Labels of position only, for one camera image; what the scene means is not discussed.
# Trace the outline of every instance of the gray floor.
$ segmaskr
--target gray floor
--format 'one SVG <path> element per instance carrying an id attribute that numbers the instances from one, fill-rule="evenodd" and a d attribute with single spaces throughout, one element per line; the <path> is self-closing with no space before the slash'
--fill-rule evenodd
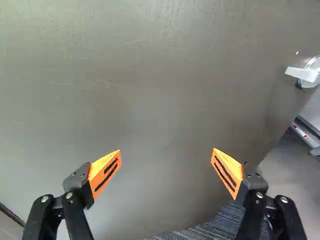
<path id="1" fill-rule="evenodd" d="M 269 183 L 268 195 L 285 195 L 297 205 L 309 240 L 320 236 L 320 161 L 308 155 L 309 148 L 288 130 L 261 162 Z"/>

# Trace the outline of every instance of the black slot on fingertip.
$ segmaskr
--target black slot on fingertip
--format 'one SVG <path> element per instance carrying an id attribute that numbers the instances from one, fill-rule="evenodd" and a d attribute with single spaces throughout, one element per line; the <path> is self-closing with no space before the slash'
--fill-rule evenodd
<path id="1" fill-rule="evenodd" d="M 109 164 L 105 169 L 104 169 L 104 174 L 106 174 L 106 172 L 108 172 L 111 167 L 118 161 L 118 158 L 116 158 L 115 160 L 113 160 L 113 162 L 111 164 Z"/>
<path id="2" fill-rule="evenodd" d="M 105 179 L 103 179 L 102 182 L 100 182 L 99 185 L 94 189 L 95 192 L 98 191 L 99 188 L 101 188 L 101 187 L 105 184 L 105 182 L 106 182 L 106 181 L 111 177 L 111 175 L 115 172 L 115 170 L 116 170 L 117 167 L 118 167 L 118 164 L 116 164 L 116 165 L 114 166 L 114 168 L 112 168 L 112 170 L 108 173 L 108 175 L 105 177 Z"/>
<path id="3" fill-rule="evenodd" d="M 215 159 L 218 161 L 218 163 L 220 164 L 222 170 L 224 171 L 224 173 L 228 176 L 228 178 L 230 179 L 231 183 L 233 184 L 233 186 L 237 186 L 235 180 L 232 178 L 232 176 L 230 175 L 230 173 L 227 171 L 227 169 L 225 168 L 225 166 L 221 163 L 221 161 L 219 160 L 219 158 L 217 158 L 216 155 L 214 155 Z"/>
<path id="4" fill-rule="evenodd" d="M 232 190 L 232 192 L 235 192 L 235 189 L 233 186 L 231 186 L 230 182 L 226 179 L 226 177 L 222 174 L 222 172 L 220 171 L 220 169 L 218 168 L 217 164 L 214 163 L 215 169 L 218 171 L 218 173 L 220 174 L 220 176 L 222 177 L 222 179 L 224 180 L 224 182 L 229 186 L 229 188 Z"/>

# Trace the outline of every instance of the screw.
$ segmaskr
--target screw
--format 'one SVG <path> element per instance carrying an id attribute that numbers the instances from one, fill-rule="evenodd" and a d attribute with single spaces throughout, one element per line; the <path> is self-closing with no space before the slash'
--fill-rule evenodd
<path id="1" fill-rule="evenodd" d="M 46 195 L 46 196 L 43 196 L 42 199 L 41 199 L 41 202 L 42 203 L 45 203 L 46 201 L 48 201 L 49 197 Z"/>
<path id="2" fill-rule="evenodd" d="M 259 199 L 263 199 L 263 198 L 264 198 L 264 195 L 263 195 L 261 192 L 259 192 L 259 191 L 256 192 L 256 196 L 257 196 Z"/>
<path id="3" fill-rule="evenodd" d="M 66 199 L 69 199 L 72 197 L 72 192 L 68 192 L 67 195 L 65 196 Z"/>
<path id="4" fill-rule="evenodd" d="M 288 198 L 286 198 L 285 196 L 282 196 L 280 199 L 281 199 L 281 201 L 282 201 L 283 203 L 285 203 L 285 204 L 288 203 Z"/>

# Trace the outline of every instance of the black textured mat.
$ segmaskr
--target black textured mat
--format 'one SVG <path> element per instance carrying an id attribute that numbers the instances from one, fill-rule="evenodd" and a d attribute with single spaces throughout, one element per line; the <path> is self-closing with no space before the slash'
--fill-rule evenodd
<path id="1" fill-rule="evenodd" d="M 210 221 L 180 231 L 172 231 L 146 240 L 184 240 L 184 239 L 215 239 L 230 240 L 236 237 L 245 209 L 234 201 L 223 205 L 216 217 Z"/>

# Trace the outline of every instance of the black ribbed surface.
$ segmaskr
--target black ribbed surface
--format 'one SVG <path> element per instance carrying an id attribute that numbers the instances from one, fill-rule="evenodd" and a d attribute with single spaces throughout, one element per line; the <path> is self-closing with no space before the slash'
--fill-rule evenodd
<path id="1" fill-rule="evenodd" d="M 234 201 L 226 203 L 210 222 L 189 227 L 180 231 L 172 231 L 146 240 L 185 240 L 185 239 L 234 239 L 236 237 L 245 209 Z"/>

